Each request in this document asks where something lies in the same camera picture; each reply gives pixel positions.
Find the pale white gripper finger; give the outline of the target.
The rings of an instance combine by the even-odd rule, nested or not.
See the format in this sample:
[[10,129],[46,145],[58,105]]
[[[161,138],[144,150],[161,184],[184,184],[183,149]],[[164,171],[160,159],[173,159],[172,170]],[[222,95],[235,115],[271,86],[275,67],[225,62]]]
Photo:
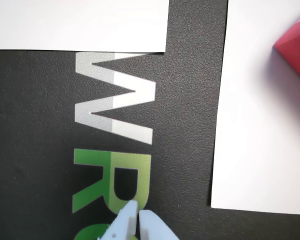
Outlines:
[[153,211],[141,210],[138,215],[141,240],[179,240],[176,234]]
[[138,202],[130,200],[98,240],[129,240],[136,234]]

